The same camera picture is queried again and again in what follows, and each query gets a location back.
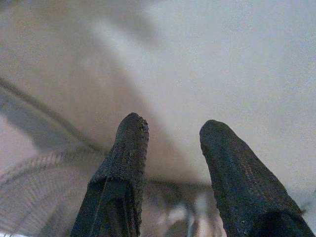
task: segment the ceiling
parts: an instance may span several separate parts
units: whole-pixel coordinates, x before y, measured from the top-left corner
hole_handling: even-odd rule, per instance
[[[210,181],[228,124],[297,200],[315,190],[316,2],[20,1],[0,12],[0,77],[95,146],[149,123],[146,175]]]

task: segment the wire fan guard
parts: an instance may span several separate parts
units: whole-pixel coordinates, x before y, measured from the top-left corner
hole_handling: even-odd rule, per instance
[[[69,236],[87,184],[104,157],[83,149],[51,153],[0,176],[2,236]]]

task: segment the fan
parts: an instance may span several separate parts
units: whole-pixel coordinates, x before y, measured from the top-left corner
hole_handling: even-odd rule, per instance
[[[0,177],[4,236],[68,236],[104,154],[78,149],[27,160]]]

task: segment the white ceiling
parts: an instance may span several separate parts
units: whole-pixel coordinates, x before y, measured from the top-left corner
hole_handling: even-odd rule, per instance
[[[315,190],[316,2],[20,1],[0,13],[0,76],[109,148],[130,112],[146,173],[209,182],[199,145],[227,123],[295,199]]]

